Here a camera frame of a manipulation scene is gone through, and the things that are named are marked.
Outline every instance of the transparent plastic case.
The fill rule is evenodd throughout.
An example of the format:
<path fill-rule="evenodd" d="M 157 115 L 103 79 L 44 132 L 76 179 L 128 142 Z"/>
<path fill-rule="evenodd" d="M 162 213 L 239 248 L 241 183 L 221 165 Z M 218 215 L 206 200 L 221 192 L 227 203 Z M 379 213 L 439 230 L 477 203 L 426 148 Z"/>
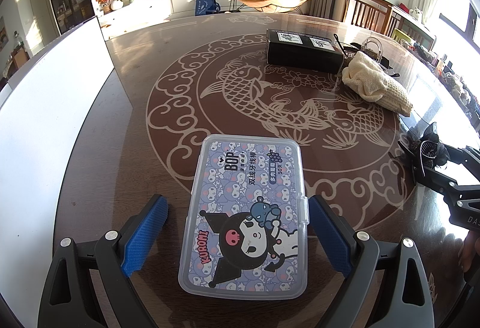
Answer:
<path fill-rule="evenodd" d="M 287 139 L 203 141 L 178 271 L 185 291 L 242 300 L 304 292 L 309 217 L 301 159 Z"/>

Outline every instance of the purple cartoon pattern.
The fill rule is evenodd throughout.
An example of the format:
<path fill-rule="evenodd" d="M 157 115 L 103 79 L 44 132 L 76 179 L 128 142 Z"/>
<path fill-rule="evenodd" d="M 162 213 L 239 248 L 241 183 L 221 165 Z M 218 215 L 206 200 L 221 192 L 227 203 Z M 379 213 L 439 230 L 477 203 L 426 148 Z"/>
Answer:
<path fill-rule="evenodd" d="M 189 281 L 232 291 L 293 290 L 299 285 L 293 149 L 229 142 L 208 149 Z"/>

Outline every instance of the white cat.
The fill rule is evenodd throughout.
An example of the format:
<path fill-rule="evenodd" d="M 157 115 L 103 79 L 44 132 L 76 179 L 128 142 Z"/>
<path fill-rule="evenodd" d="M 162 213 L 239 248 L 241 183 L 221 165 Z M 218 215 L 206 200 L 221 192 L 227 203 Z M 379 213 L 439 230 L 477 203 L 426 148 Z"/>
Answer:
<path fill-rule="evenodd" d="M 421 18 L 422 18 L 422 14 L 423 14 L 423 11 L 421 11 L 417 6 L 415 6 L 414 9 L 410 9 L 410 12 L 409 14 L 414 17 L 418 22 L 422 22 Z"/>

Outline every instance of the silver screw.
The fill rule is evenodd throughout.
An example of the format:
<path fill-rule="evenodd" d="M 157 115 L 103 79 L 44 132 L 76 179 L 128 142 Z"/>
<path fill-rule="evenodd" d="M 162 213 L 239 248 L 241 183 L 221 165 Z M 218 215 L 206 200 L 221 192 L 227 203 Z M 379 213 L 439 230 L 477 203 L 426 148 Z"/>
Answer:
<path fill-rule="evenodd" d="M 105 235 L 105 238 L 107 240 L 115 240 L 118 236 L 118 232 L 117 231 L 108 231 Z"/>
<path fill-rule="evenodd" d="M 364 231 L 357 232 L 357 237 L 364 242 L 370 239 L 370 235 Z"/>
<path fill-rule="evenodd" d="M 61 242 L 60 245 L 62 247 L 68 247 L 71 243 L 71 238 L 70 237 L 65 237 Z"/>
<path fill-rule="evenodd" d="M 405 247 L 411 248 L 414 245 L 413 240 L 406 237 L 405 239 L 403 239 L 403 245 Z"/>

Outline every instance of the black cardboard box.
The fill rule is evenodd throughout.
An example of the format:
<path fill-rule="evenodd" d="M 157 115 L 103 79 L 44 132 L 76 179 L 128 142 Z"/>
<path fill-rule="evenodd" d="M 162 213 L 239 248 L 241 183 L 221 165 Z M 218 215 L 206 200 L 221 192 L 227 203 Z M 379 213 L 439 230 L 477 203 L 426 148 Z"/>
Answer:
<path fill-rule="evenodd" d="M 332 40 L 285 30 L 267 30 L 267 63 L 337 73 L 343 53 Z"/>

